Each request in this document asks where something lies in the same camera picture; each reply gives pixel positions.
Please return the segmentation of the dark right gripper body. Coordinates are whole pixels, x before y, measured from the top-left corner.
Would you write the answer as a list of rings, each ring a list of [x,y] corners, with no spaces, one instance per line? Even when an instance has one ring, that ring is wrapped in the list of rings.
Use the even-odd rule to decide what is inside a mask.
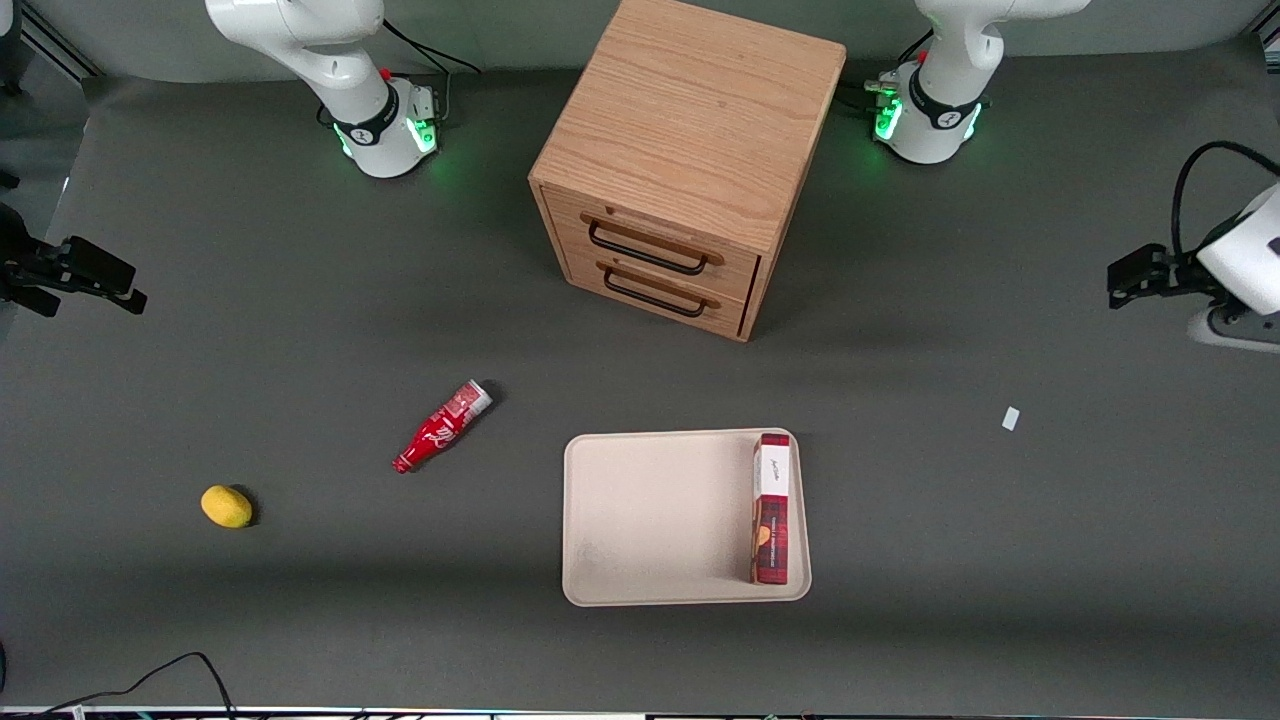
[[[1,205],[1,301],[3,309],[24,307],[52,318],[61,300],[58,288],[65,274],[60,249],[35,238],[22,215]]]

